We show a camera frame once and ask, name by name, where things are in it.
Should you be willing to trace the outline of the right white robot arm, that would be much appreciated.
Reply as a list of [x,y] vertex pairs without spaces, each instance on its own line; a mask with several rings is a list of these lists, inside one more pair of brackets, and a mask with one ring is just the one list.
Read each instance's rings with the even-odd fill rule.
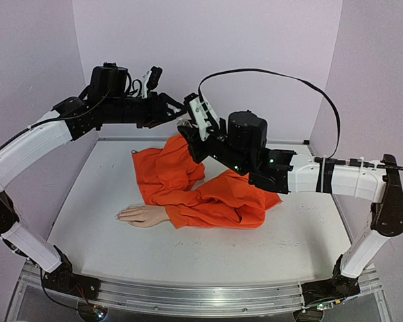
[[250,111],[234,112],[220,130],[202,129],[180,119],[179,133],[196,163],[211,157],[249,184],[272,193],[324,193],[370,201],[370,216],[363,233],[339,260],[339,274],[357,278],[381,247],[403,233],[401,168],[393,155],[381,160],[340,160],[309,156],[294,150],[266,147],[267,123]]

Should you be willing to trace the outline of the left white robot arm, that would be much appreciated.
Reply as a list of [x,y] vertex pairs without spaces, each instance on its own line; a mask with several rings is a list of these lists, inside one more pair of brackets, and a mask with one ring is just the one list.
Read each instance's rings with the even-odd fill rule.
[[133,89],[127,68],[115,63],[96,66],[89,85],[77,97],[56,104],[36,123],[0,146],[0,238],[33,260],[61,292],[77,287],[65,255],[31,232],[16,213],[5,189],[23,171],[55,149],[74,142],[105,124],[134,124],[151,129],[185,114],[183,104],[155,89],[162,69],[152,67]]

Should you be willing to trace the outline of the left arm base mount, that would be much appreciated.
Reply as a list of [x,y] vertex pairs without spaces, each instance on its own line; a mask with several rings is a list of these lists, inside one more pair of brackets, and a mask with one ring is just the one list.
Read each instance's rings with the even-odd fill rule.
[[61,263],[52,272],[45,272],[41,277],[42,286],[48,290],[80,297],[87,301],[97,300],[101,281],[87,275],[73,272],[73,265],[64,255],[60,255]]

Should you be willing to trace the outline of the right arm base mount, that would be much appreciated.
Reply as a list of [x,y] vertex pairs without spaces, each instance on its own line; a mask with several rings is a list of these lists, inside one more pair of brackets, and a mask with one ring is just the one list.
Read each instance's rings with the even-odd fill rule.
[[343,255],[340,255],[330,278],[305,282],[301,285],[305,308],[342,301],[361,292],[358,278],[349,278],[341,274],[340,265],[342,259]]

